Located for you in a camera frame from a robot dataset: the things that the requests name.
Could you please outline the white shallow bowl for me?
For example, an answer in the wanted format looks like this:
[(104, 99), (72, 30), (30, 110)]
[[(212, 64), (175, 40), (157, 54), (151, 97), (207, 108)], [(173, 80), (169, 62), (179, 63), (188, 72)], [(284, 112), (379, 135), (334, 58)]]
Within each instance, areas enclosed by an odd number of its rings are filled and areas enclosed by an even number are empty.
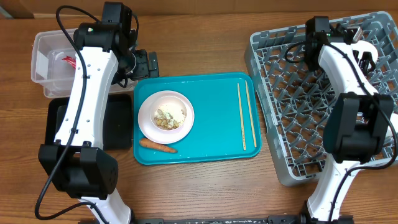
[(357, 43), (352, 44), (351, 47), (354, 51), (358, 52), (354, 54), (357, 61), (362, 59), (363, 53), (369, 52), (371, 54), (373, 64), (377, 62), (378, 58), (377, 48), (375, 48), (375, 46), (373, 46), (372, 43), (364, 40), (359, 40)]

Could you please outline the white paper cup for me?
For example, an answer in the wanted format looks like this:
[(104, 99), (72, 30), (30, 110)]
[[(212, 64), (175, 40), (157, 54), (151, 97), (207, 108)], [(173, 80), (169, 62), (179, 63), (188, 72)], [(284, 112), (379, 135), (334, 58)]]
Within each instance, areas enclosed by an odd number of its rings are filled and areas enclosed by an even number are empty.
[(393, 129), (389, 126), (386, 132), (387, 138), (392, 138), (394, 134), (397, 134), (397, 127), (398, 127), (398, 114), (392, 113), (390, 117), (390, 122), (392, 124)]

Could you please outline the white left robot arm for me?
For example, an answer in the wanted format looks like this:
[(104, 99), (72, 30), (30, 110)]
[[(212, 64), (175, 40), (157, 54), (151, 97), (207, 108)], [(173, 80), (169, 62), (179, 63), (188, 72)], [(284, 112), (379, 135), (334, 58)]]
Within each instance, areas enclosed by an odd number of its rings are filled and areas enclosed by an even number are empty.
[(101, 18), (67, 37), (76, 52), (72, 92), (53, 142), (39, 148), (46, 185), (88, 207), (98, 223), (135, 220), (116, 188), (118, 162), (103, 149), (103, 123), (111, 85), (159, 76), (156, 53), (137, 49), (138, 32), (128, 6), (106, 2)]

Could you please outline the wooden chopstick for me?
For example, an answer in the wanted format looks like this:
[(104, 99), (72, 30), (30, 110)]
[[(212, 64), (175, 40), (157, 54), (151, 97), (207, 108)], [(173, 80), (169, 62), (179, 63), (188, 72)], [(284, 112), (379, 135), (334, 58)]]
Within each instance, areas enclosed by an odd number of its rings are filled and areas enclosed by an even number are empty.
[(238, 105), (239, 105), (239, 115), (241, 121), (241, 135), (243, 141), (243, 150), (246, 151), (246, 138), (245, 138), (245, 131), (244, 131), (244, 118), (243, 118), (243, 108), (241, 103), (241, 92), (239, 83), (237, 83), (237, 92), (238, 92)]
[(246, 88), (246, 98), (247, 98), (247, 102), (248, 102), (249, 117), (250, 117), (250, 122), (251, 122), (252, 138), (253, 138), (254, 148), (256, 148), (257, 147), (257, 141), (256, 141), (255, 130), (254, 130), (254, 123), (253, 123), (253, 117), (252, 117), (252, 107), (251, 107), (251, 100), (250, 100), (249, 88), (248, 88), (247, 80), (245, 80), (245, 88)]

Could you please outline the red snack wrapper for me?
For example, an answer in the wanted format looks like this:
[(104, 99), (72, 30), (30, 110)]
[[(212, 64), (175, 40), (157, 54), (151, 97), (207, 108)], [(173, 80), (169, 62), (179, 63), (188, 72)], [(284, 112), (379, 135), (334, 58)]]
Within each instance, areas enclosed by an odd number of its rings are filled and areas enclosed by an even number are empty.
[(71, 65), (74, 69), (76, 69), (76, 59), (70, 56), (66, 56), (63, 58), (63, 61), (67, 62)]

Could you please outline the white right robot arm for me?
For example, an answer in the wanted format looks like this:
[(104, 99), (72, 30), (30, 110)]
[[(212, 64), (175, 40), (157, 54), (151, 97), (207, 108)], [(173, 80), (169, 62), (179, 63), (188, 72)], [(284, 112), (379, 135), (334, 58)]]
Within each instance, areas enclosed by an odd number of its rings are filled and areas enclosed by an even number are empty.
[(332, 26), (325, 16), (305, 23), (304, 61), (309, 70), (323, 70), (336, 95), (336, 103), (323, 130), (327, 153), (314, 193), (305, 202), (303, 223), (353, 223), (340, 216), (340, 208), (361, 170), (380, 170), (389, 162), (370, 166), (388, 137), (397, 139), (397, 115), (391, 96), (380, 94), (366, 78), (376, 67), (378, 52), (361, 40), (359, 26)]

